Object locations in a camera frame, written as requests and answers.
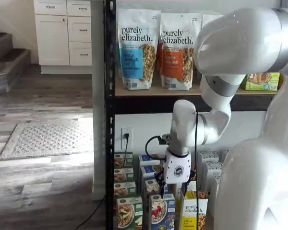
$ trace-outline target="cereal box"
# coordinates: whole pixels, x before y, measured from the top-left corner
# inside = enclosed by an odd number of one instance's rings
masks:
[[[207,161],[203,170],[202,190],[204,190],[209,197],[210,189],[214,176],[220,176],[222,173],[223,164],[220,162]]]
[[[155,175],[155,172],[158,173],[162,170],[162,166],[161,165],[148,165],[148,166],[143,166],[141,167],[141,194],[142,194],[142,198],[143,198],[143,194],[144,194],[144,181],[148,178],[152,178]]]
[[[277,91],[279,76],[279,73],[249,74],[241,85],[245,90]]]
[[[124,196],[136,194],[135,182],[114,183],[114,195]]]
[[[179,219],[179,216],[180,216],[181,187],[182,187],[182,183],[170,184],[168,186],[168,190],[175,197],[175,204],[176,204],[176,207],[175,207],[175,224],[178,223],[178,221],[176,221],[176,220]],[[189,186],[188,186],[188,191],[196,191],[196,177],[193,177],[192,180],[190,181]]]
[[[198,209],[199,209],[199,230],[204,230],[205,218],[207,212],[208,199],[204,191],[198,191]],[[180,230],[196,230],[196,192],[186,192],[186,196],[181,195],[181,211],[180,211]]]
[[[132,168],[132,152],[118,152],[114,154],[114,169]]]
[[[141,230],[143,222],[142,199],[129,195],[117,199],[117,226],[122,230]]]
[[[219,157],[216,151],[209,152],[199,152],[197,156],[197,179],[198,179],[198,188],[202,189],[202,179],[203,179],[203,170],[204,165],[207,161],[219,161]]]
[[[114,170],[114,182],[134,181],[133,168],[122,168]]]
[[[175,197],[173,194],[150,196],[149,230],[173,230],[175,221]]]
[[[159,195],[160,193],[160,186],[157,183],[155,178],[151,178],[145,180],[145,189],[143,195],[143,219],[144,219],[144,226],[147,228],[147,223],[149,220],[149,197],[151,195]],[[164,193],[168,192],[168,185],[164,186]]]
[[[211,190],[210,190],[208,210],[213,217],[215,217],[216,195],[219,189],[220,179],[221,179],[221,176],[217,176],[217,175],[214,176],[214,179],[211,185]]]
[[[151,154],[154,157],[163,158],[164,156],[158,155],[158,154]],[[147,155],[141,155],[139,156],[139,173],[138,173],[138,189],[139,191],[142,190],[142,170],[141,167],[143,166],[149,166],[149,165],[159,165],[160,160],[152,160]]]

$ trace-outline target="power cord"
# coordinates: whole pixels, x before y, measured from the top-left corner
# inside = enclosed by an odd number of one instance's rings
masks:
[[[83,225],[96,213],[96,211],[97,211],[97,210],[99,209],[99,207],[102,205],[102,202],[104,201],[105,197],[106,197],[106,195],[104,195],[104,197],[102,198],[102,200],[100,201],[100,203],[98,204],[98,206],[95,208],[95,210],[92,212],[92,214],[91,214],[88,218],[86,218],[81,224],[79,224],[79,225],[75,228],[75,230],[78,230],[81,226],[83,226]]]
[[[199,214],[199,207],[198,207],[198,183],[197,183],[197,123],[198,123],[198,112],[196,112],[196,122],[195,122],[195,181],[196,181],[196,229],[198,228],[198,214]]]
[[[125,134],[123,135],[123,137],[126,138],[126,149],[125,149],[125,155],[124,155],[124,162],[123,162],[123,165],[120,167],[120,169],[122,169],[123,167],[125,167],[126,153],[127,153],[128,143],[129,143],[129,133],[125,133]]]
[[[148,146],[148,144],[149,144],[153,139],[158,139],[160,145],[163,145],[163,144],[166,143],[165,140],[163,140],[163,139],[161,138],[161,136],[153,136],[153,137],[151,137],[151,138],[146,142],[146,144],[145,144],[145,153],[146,153],[146,155],[147,155],[150,159],[152,159],[152,160],[164,161],[164,160],[165,160],[165,157],[163,157],[163,158],[153,157],[153,156],[151,156],[151,155],[147,152],[147,146]]]

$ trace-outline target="cabinet door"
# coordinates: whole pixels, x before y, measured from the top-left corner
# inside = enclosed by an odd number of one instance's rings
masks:
[[[39,64],[68,66],[66,16],[35,15]]]
[[[92,65],[92,44],[90,42],[69,42],[71,66]]]
[[[91,42],[91,18],[68,17],[70,42]]]
[[[34,0],[36,14],[66,15],[66,0]]]

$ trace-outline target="doormat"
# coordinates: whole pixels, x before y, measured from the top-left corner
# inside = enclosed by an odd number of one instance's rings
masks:
[[[93,152],[93,119],[20,123],[0,160]]]

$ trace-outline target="black cable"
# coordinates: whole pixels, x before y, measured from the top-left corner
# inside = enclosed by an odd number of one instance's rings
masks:
[[[177,155],[174,152],[172,152],[169,148],[168,148],[168,152],[177,158],[186,158],[189,155],[189,153],[187,153],[185,155]]]
[[[165,160],[165,157],[163,157],[163,158],[153,157],[153,156],[149,155],[149,153],[147,152],[147,146],[148,146],[148,144],[149,144],[153,139],[158,139],[159,142],[162,142],[162,141],[163,141],[162,138],[161,138],[161,136],[153,136],[153,137],[151,137],[151,138],[146,142],[146,145],[145,145],[145,153],[146,153],[146,155],[147,155],[150,159],[152,159],[152,160],[164,161],[164,160]]]
[[[106,197],[106,195],[104,195],[104,197],[102,198],[102,200],[100,201],[100,203],[98,204],[98,206],[95,208],[95,210],[92,212],[92,214],[91,214],[88,218],[86,218],[81,224],[79,224],[79,225],[75,228],[75,230],[78,230],[81,226],[83,226],[83,225],[95,214],[95,212],[99,209],[99,207],[101,206],[102,202],[104,201],[105,197]]]
[[[195,181],[196,181],[196,229],[198,228],[198,217],[199,217],[199,207],[198,207],[198,183],[197,183],[197,123],[198,123],[198,112],[196,112],[196,122],[195,122]]]
[[[127,153],[128,143],[129,143],[129,133],[125,133],[124,137],[126,138],[127,142],[126,142],[126,149],[125,149],[125,155],[124,155],[124,162],[123,162],[123,165],[120,167],[120,169],[125,167],[126,153]]]

